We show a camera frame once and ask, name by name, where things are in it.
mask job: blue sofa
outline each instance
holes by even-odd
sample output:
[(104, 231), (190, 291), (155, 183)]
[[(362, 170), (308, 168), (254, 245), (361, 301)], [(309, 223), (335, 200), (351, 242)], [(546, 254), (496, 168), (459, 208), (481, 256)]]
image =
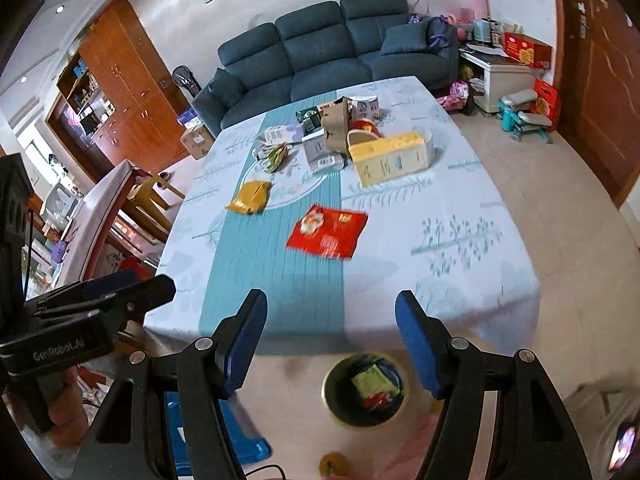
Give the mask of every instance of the blue sofa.
[[(436, 52), (380, 54), (386, 30), (408, 21), (406, 0), (322, 2), (263, 23), (220, 45), (224, 65), (191, 105), (221, 130), (316, 94), (369, 81), (416, 76), (431, 90), (458, 78), (458, 37)], [(433, 35), (426, 27), (427, 43)]]

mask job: metal screw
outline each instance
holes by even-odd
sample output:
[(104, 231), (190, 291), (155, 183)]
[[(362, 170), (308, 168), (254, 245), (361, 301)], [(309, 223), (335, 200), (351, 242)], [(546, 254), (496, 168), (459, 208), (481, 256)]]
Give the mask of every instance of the metal screw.
[(138, 363), (141, 363), (145, 360), (145, 356), (146, 354), (144, 352), (138, 350), (137, 352), (133, 352), (133, 354), (129, 356), (129, 362), (132, 365), (137, 365)]
[(532, 363), (536, 360), (536, 355), (531, 350), (520, 350), (518, 357), (526, 363)]
[(196, 341), (196, 350), (208, 350), (213, 346), (213, 341), (208, 337), (201, 337)]
[(456, 350), (466, 350), (469, 348), (469, 341), (463, 337), (455, 337), (451, 340), (451, 346)]

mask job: yellow snack bag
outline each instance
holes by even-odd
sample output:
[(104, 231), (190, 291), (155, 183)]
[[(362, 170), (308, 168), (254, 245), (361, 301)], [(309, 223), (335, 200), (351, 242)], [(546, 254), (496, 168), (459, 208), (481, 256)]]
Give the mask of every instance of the yellow snack bag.
[(226, 208), (241, 215), (251, 215), (261, 211), (267, 205), (270, 187), (271, 182), (262, 182), (260, 180), (242, 184), (236, 197)]

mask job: table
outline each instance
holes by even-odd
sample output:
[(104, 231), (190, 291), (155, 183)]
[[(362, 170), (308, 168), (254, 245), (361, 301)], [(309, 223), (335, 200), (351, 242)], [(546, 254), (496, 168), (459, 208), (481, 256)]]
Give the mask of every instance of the table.
[[(314, 178), (304, 156), (293, 153), (273, 178), (263, 214), (225, 209), (239, 183), (268, 178), (251, 155), (259, 132), (336, 95), (372, 94), (380, 98), (384, 136), (431, 131), (432, 168), (362, 189), (352, 166)], [(315, 202), (368, 213), (353, 259), (285, 248), (293, 225)], [(223, 130), (178, 213), (159, 272), (174, 279), (177, 293), (146, 314), (145, 327), (173, 350), (210, 335), (253, 287), (269, 302), (258, 353), (272, 355), (403, 348), (394, 319), (402, 290), (412, 290), (450, 330), (470, 329), (513, 354), (532, 343), (540, 303), (529, 255), (500, 193), (414, 77), (343, 89)]]
[(474, 96), (474, 101), (488, 114), (500, 111), (498, 102), (505, 95), (533, 88), (533, 82), (543, 73), (542, 69), (530, 68), (511, 57), (477, 51), (460, 51), (460, 57), (484, 70), (484, 95)]

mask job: white nightstand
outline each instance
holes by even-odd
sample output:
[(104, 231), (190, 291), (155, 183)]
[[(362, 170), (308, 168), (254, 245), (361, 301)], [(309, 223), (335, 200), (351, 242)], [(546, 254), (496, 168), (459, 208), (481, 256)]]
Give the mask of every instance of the white nightstand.
[(474, 100), (488, 114), (500, 111), (498, 102), (505, 95), (533, 88), (533, 81), (543, 73), (542, 69), (529, 68), (511, 57), (464, 51), (460, 51), (460, 57), (484, 70), (484, 95), (477, 95)]

